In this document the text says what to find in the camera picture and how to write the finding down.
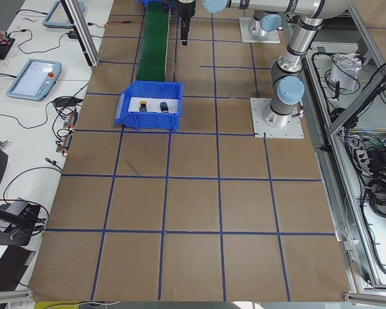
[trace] white table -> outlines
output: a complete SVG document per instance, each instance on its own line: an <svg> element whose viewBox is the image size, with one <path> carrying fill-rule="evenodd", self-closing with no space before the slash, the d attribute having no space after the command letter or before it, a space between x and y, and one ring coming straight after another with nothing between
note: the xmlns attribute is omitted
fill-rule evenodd
<svg viewBox="0 0 386 309"><path fill-rule="evenodd" d="M84 17L86 21L103 25L109 17L113 0L81 0L85 4ZM47 12L55 0L26 0L22 9L38 10ZM31 22L24 18L37 20ZM29 29L33 33L33 40L22 45L26 52L47 50L58 45L59 37L68 32L66 29L46 28L42 25L44 15L32 12L20 12L15 16L8 32L20 29ZM96 26L89 27L92 35L103 36L104 29ZM28 59L46 59L62 63L62 73L49 95L41 102L9 98L6 91L13 79L0 77L0 113L17 117L25 126L34 126L44 122L46 118L45 105L56 97L75 94L90 79L91 68L83 56L77 40L68 39L67 36L61 40L60 48L47 53L23 54L18 44L30 38L28 32L18 32L12 35L16 39L15 45L10 50L6 59L0 61L0 73L17 75ZM93 39L96 48L99 49L101 39ZM77 97L82 98L86 89L84 88ZM20 172L32 167L51 167L45 162L48 157L56 160L58 165L63 167L65 158L55 152L55 137L51 131L52 123L56 117L53 106L48 106L48 122L35 129L23 129L11 118L0 117L0 140L9 140L11 144L3 150L8 154L8 165L0 186L0 198L7 184ZM55 128L62 128L63 120L56 121ZM45 206L49 211L53 203L54 195L59 183L60 173L49 169L39 169L22 175L9 188L6 198L17 197L26 200L36 201ZM41 244L41 236L34 236L28 246L28 250L38 251ZM0 257L3 255L6 246L0 246ZM35 259L28 267L21 282L27 284L33 272Z"/></svg>
<svg viewBox="0 0 386 309"><path fill-rule="evenodd" d="M108 19L113 0L83 0L83 3L86 7L84 11L86 21L103 25ZM47 12L53 4L54 0L27 0L22 6L22 9ZM43 20L44 15L22 11L15 16L7 32L29 29L33 34L33 39L21 45L21 48L25 52L49 50L50 48L58 46L60 36L63 33L69 32L69 29L44 27L42 25ZM103 28L90 26L89 29L92 35L98 37L103 36ZM0 61L0 73L17 75L27 60L34 58L61 62L64 70L59 77L60 80L89 80L91 68L87 65L78 40L69 39L67 35L65 35L60 40L59 48L46 53L27 55L18 48L18 45L31 37L30 32L16 32L11 34L11 37L16 41L6 56L6 59ZM102 41L98 37L93 38L97 50Z"/></svg>

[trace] blue plastic bin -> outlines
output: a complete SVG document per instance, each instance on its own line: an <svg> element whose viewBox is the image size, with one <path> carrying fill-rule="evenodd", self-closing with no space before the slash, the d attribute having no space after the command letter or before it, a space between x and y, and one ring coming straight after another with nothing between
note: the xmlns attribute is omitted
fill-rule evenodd
<svg viewBox="0 0 386 309"><path fill-rule="evenodd" d="M183 85L180 82L147 82L137 80L120 95L116 113L115 124L124 124L137 130L146 129L179 129L181 117L181 98ZM176 99L178 101L177 113L154 113L129 111L130 101L133 97Z"/></svg>

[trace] grid floor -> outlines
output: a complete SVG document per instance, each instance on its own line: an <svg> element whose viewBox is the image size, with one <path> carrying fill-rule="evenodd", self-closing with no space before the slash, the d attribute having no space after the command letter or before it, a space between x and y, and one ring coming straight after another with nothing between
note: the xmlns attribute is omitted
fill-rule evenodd
<svg viewBox="0 0 386 309"><path fill-rule="evenodd" d="M180 130L112 125L136 76L142 23L107 26L29 287L36 301L340 301L349 289L314 150L254 138L286 48L240 42L238 18L198 4L188 46L172 20L167 79ZM116 0L109 20L140 21ZM127 164L132 166L138 176Z"/></svg>

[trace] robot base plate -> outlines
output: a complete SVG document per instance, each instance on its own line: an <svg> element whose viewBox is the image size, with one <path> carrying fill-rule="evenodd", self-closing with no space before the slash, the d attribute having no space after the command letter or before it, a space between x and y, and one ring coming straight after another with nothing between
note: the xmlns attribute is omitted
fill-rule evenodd
<svg viewBox="0 0 386 309"><path fill-rule="evenodd" d="M262 138L266 135L266 138L303 138L304 135L299 117L292 118L288 125L282 129L275 129L264 122L262 110L270 104L270 101L270 98L250 98L255 137Z"/></svg>
<svg viewBox="0 0 386 309"><path fill-rule="evenodd" d="M240 17L240 33L242 35L242 42L250 43L269 43L269 44L278 44L280 43L280 37L277 30L266 32L266 35L259 37L252 35L249 30L249 24L253 20L253 17Z"/></svg>

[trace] green conveyor belt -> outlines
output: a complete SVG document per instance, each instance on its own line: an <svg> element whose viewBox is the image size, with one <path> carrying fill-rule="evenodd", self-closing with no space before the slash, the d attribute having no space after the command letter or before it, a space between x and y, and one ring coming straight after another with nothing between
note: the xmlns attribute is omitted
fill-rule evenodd
<svg viewBox="0 0 386 309"><path fill-rule="evenodd" d="M165 81L169 20L169 14L163 14L161 2L149 2L137 80Z"/></svg>

